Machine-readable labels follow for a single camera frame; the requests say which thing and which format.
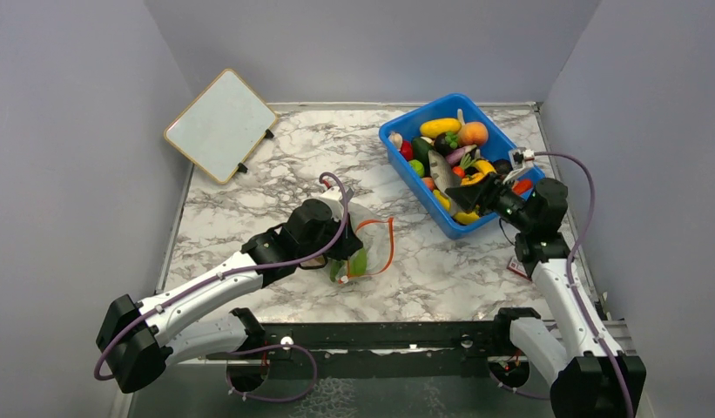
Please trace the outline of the yellow fake banana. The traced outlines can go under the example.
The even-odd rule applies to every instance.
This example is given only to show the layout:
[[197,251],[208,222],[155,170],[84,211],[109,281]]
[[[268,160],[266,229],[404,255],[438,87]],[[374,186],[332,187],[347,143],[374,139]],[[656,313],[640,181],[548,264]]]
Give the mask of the yellow fake banana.
[[476,171],[482,175],[486,175],[491,172],[496,172],[495,167],[492,163],[485,159],[478,159],[474,161],[471,165]]

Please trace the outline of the red fake pepper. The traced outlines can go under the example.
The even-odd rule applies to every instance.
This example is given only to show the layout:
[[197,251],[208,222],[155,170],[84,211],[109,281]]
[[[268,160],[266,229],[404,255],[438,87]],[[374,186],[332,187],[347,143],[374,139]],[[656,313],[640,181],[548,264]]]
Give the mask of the red fake pepper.
[[514,182],[512,191],[517,195],[523,195],[524,193],[532,190],[533,187],[534,182],[531,179],[520,179]]

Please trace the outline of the clear zip top bag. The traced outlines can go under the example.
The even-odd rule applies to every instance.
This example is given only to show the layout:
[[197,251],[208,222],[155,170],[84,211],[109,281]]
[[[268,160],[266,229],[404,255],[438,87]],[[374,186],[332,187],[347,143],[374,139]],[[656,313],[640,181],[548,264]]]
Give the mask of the clear zip top bag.
[[379,218],[356,198],[349,201],[348,213],[352,232],[362,242],[362,249],[368,255],[366,274],[350,281],[384,273],[395,256],[394,218]]

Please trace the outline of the yellow fake squash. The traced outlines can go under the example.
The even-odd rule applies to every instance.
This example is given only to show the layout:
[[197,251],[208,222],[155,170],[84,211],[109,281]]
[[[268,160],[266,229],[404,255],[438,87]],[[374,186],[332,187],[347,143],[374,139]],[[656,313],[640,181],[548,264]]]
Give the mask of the yellow fake squash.
[[436,138],[447,132],[458,133],[461,129],[462,123],[457,118],[437,118],[422,123],[419,131],[423,137]]

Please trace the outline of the beige fake garlic bulb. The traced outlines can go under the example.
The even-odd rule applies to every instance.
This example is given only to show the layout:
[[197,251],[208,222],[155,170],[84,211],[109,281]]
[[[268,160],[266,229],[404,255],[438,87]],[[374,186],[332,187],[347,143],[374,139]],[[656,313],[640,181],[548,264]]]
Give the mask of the beige fake garlic bulb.
[[392,131],[388,134],[388,141],[391,145],[393,145],[397,150],[401,149],[402,143],[403,143],[403,138],[402,135],[398,132]]

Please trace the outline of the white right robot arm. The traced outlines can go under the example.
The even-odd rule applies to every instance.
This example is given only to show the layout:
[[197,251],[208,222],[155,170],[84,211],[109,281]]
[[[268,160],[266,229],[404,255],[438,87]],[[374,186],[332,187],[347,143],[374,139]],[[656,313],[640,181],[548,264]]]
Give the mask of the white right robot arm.
[[549,384],[557,417],[635,416],[646,369],[611,335],[577,277],[573,249],[559,231],[568,210],[566,185],[541,179],[523,198],[488,174],[445,193],[463,211],[492,212],[517,229],[516,257],[546,299],[560,333],[555,338],[532,314],[509,314],[491,329],[492,347],[501,354],[519,348],[526,355]]

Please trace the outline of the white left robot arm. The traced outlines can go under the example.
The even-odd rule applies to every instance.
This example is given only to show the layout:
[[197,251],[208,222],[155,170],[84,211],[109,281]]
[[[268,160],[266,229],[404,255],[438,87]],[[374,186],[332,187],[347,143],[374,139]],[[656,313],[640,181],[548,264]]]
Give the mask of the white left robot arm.
[[305,200],[288,220],[257,234],[215,268],[177,287],[135,301],[113,300],[98,331],[98,381],[115,381],[130,394],[149,386],[168,367],[207,354],[258,353],[264,330],[246,308],[205,320],[215,308],[264,289],[323,257],[346,261],[363,248],[352,222],[350,198],[332,191]]

